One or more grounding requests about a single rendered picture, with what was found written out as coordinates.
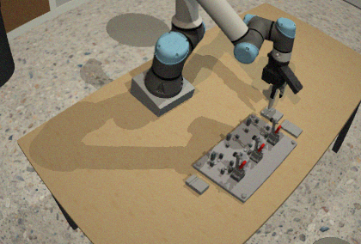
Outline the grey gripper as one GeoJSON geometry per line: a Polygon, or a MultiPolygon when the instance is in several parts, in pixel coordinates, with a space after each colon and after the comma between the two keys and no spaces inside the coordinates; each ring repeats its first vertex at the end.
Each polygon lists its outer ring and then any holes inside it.
{"type": "Polygon", "coordinates": [[[269,110],[273,106],[278,89],[280,90],[279,98],[281,98],[287,85],[284,78],[279,74],[278,68],[288,65],[290,61],[281,63],[275,60],[272,57],[272,50],[267,53],[267,56],[269,57],[268,64],[263,68],[261,79],[268,84],[272,84],[269,89],[263,89],[262,91],[262,94],[269,100],[267,108],[269,110]]]}

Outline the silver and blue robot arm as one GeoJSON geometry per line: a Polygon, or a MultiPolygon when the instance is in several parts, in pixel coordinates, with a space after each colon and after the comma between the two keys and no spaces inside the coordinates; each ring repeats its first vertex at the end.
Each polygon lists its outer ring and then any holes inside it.
{"type": "Polygon", "coordinates": [[[250,14],[242,20],[226,0],[176,0],[172,28],[157,40],[152,67],[145,75],[145,87],[154,96],[172,98],[182,90],[184,63],[205,35],[199,4],[235,46],[233,53],[239,62],[253,63],[264,40],[273,42],[275,60],[291,60],[296,37],[292,20],[271,21],[250,14]]]}

